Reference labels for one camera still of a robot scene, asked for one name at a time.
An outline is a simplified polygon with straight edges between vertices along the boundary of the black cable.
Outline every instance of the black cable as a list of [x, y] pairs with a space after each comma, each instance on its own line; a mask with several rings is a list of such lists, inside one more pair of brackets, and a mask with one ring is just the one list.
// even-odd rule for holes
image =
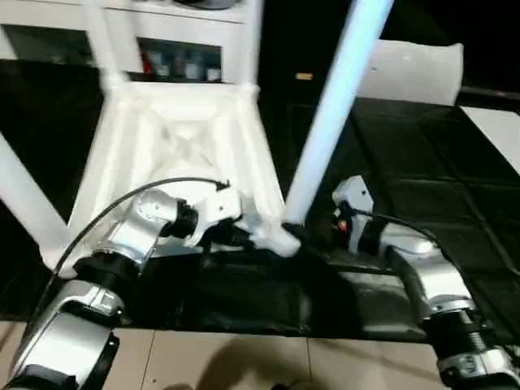
[[378, 219], [379, 221], [395, 223], [397, 225], [406, 226], [407, 228], [413, 229], [416, 232], [419, 232], [422, 235], [426, 236], [439, 249], [441, 249], [441, 245], [440, 245], [439, 239], [436, 237], [436, 235], [433, 234], [432, 232], [430, 232], [428, 229], [425, 229], [424, 227], [418, 226], [418, 224], [415, 223], [415, 222], [407, 221], [405, 219], [401, 219], [401, 218], [397, 218], [397, 217], [392, 217], [390, 215], [376, 214], [376, 213], [372, 213], [372, 212], [369, 212], [369, 211], [363, 211], [363, 210], [358, 210], [358, 209], [351, 209], [351, 211], [354, 214], [365, 215], [365, 216], [371, 217], [373, 219]]
[[213, 179], [207, 179], [203, 177], [172, 177], [169, 179], [162, 179], [153, 181], [148, 184], [144, 184], [141, 187], [137, 187], [133, 189], [132, 191], [125, 193], [122, 197], [118, 197], [115, 201], [113, 201], [110, 205], [105, 207], [105, 209], [99, 213], [96, 218], [94, 218], [92, 221], [90, 221], [87, 226], [84, 227], [84, 229], [78, 233], [78, 235], [72, 240], [71, 244], [63, 251], [63, 254], [59, 258], [58, 262], [56, 263], [56, 267], [54, 268], [52, 275], [49, 278], [49, 281], [47, 282], [47, 285], [45, 286], [43, 293], [40, 296], [40, 299], [38, 300], [38, 303], [36, 304], [36, 307], [34, 308], [34, 311], [32, 312], [32, 316], [27, 322], [27, 326], [25, 327], [24, 336], [25, 337], [33, 327], [35, 321], [37, 320], [38, 316], [41, 313], [41, 310], [43, 306], [46, 303], [47, 296], [49, 295], [50, 289], [52, 285], [54, 284], [55, 280], [58, 278], [59, 272], [62, 270], [63, 265], [65, 264], [65, 261], [67, 258], [71, 255], [72, 250], [85, 238], [85, 236], [101, 221], [103, 218], [105, 218], [115, 207], [119, 206], [121, 203], [127, 201], [129, 198], [134, 197], [138, 193], [142, 193], [143, 191], [147, 189], [151, 189], [153, 187], [158, 187], [159, 185], [164, 184], [171, 184], [171, 183], [179, 183], [179, 182], [185, 182], [185, 181], [197, 181], [201, 183], [209, 183], [209, 184], [215, 184], [217, 186], [217, 189], [225, 189], [229, 186], [229, 184], [225, 184], [221, 181], [213, 180]]

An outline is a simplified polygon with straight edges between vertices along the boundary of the black table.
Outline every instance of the black table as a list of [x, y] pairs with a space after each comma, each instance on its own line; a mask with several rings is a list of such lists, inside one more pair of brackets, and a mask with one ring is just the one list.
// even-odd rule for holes
[[[102, 104], [98, 73], [2, 61], [0, 81], [2, 132], [67, 218]], [[265, 93], [259, 106], [286, 193], [314, 107]], [[432, 230], [500, 336], [518, 339], [520, 285], [506, 264], [520, 265], [520, 178], [458, 108], [368, 99], [356, 101], [310, 212], [312, 250], [292, 259], [267, 251], [154, 259], [129, 305], [132, 326], [423, 340], [392, 270], [332, 245], [332, 190], [360, 174], [375, 210]], [[7, 232], [0, 316], [23, 320], [49, 272], [8, 210], [0, 215]]]

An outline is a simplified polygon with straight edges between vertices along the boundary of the white chair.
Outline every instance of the white chair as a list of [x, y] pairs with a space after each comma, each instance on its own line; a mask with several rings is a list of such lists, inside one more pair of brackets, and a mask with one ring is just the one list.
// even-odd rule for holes
[[463, 46], [378, 40], [357, 95], [452, 106], [462, 82]]

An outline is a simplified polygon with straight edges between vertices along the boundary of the beige tile floor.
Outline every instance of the beige tile floor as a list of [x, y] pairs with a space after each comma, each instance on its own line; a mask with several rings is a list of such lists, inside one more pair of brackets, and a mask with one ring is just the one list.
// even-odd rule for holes
[[[0, 322], [0, 387], [24, 325]], [[426, 345], [359, 340], [116, 331], [106, 390], [270, 390], [311, 379], [323, 390], [440, 390]]]

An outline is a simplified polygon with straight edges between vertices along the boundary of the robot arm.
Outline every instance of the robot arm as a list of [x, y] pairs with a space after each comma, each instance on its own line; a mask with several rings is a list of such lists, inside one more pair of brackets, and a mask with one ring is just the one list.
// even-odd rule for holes
[[373, 201], [361, 176], [342, 182], [333, 199], [349, 251], [386, 259], [403, 282], [443, 383], [454, 389], [520, 388], [509, 355], [494, 344], [461, 274], [436, 243], [417, 229], [372, 218]]
[[[5, 389], [99, 390], [119, 340], [112, 329], [120, 324], [125, 302], [155, 251], [161, 236], [174, 236], [183, 246], [199, 245], [206, 232], [221, 222], [233, 234], [222, 244], [297, 250], [288, 237], [268, 238], [268, 226], [256, 210], [242, 210], [243, 199], [227, 187], [194, 206], [157, 189], [138, 194], [87, 258], [74, 266], [77, 277], [67, 282], [22, 340]], [[233, 221], [242, 219], [242, 228]]]

